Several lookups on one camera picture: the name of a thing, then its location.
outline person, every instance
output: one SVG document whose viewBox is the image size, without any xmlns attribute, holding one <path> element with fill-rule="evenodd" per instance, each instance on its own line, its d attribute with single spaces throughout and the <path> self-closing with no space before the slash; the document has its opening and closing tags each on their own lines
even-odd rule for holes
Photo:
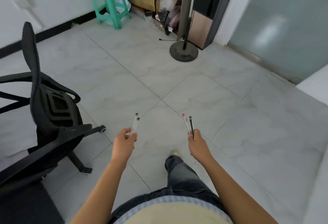
<svg viewBox="0 0 328 224">
<path fill-rule="evenodd" d="M 200 131 L 188 135 L 191 155 L 205 168 L 218 197 L 180 157 L 172 151 L 165 161 L 167 187 L 132 198 L 112 212 L 117 188 L 137 134 L 131 128 L 120 131 L 114 140 L 108 167 L 71 224 L 152 224 L 152 223 L 277 223 L 211 155 Z"/>
</svg>

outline chair caster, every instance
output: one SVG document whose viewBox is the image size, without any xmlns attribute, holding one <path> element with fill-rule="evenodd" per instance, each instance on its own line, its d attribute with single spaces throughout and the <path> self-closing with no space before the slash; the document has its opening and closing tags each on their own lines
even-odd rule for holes
<svg viewBox="0 0 328 224">
<path fill-rule="evenodd" d="M 92 168 L 85 167 L 81 172 L 84 174 L 91 174 Z"/>
<path fill-rule="evenodd" d="M 99 132 L 105 132 L 106 131 L 106 126 L 100 126 L 101 130 Z"/>
</svg>

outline black baseboard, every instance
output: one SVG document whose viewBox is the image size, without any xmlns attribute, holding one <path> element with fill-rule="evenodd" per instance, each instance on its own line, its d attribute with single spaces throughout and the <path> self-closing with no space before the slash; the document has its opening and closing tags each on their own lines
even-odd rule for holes
<svg viewBox="0 0 328 224">
<path fill-rule="evenodd" d="M 101 14 L 104 14 L 105 12 L 106 12 L 105 8 L 100 11 Z M 96 13 L 95 13 L 95 11 L 92 11 L 92 12 L 89 12 L 82 16 L 79 16 L 77 18 L 74 18 L 70 21 L 67 21 L 60 25 L 52 27 L 48 30 L 39 32 L 38 34 L 35 35 L 36 42 L 41 42 L 45 39 L 48 39 L 52 36 L 58 35 L 66 30 L 69 30 L 72 27 L 73 23 L 82 24 L 82 23 L 88 22 L 94 18 L 96 18 Z M 20 50 L 22 50 L 21 41 L 14 42 L 12 44 L 7 45 L 6 47 L 0 48 L 0 59 L 3 57 L 9 56 Z"/>
</svg>

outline blue checkered hem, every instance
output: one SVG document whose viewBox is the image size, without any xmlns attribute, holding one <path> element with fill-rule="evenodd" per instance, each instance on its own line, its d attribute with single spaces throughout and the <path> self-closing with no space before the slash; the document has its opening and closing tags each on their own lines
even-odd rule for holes
<svg viewBox="0 0 328 224">
<path fill-rule="evenodd" d="M 221 209 L 215 207 L 214 205 L 212 205 L 208 202 L 199 200 L 197 198 L 186 197 L 186 196 L 176 196 L 176 195 L 166 195 L 166 196 L 158 197 L 153 200 L 139 204 L 138 206 L 135 206 L 134 208 L 130 209 L 125 214 L 123 214 L 120 218 L 117 219 L 117 221 L 114 224 L 123 224 L 129 218 L 131 218 L 133 215 L 135 215 L 137 212 L 139 212 L 140 210 L 142 210 L 150 205 L 153 205 L 156 203 L 164 203 L 164 202 L 187 202 L 187 203 L 196 204 L 203 208 L 214 211 L 215 213 L 218 213 L 228 223 L 233 224 L 230 217 L 226 213 L 224 213 Z"/>
</svg>

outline frosted glass door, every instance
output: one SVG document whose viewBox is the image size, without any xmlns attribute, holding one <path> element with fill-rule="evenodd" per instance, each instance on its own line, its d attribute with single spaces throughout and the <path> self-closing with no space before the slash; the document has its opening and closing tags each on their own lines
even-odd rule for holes
<svg viewBox="0 0 328 224">
<path fill-rule="evenodd" d="M 299 83 L 328 64 L 328 0 L 251 0 L 230 42 Z"/>
</svg>

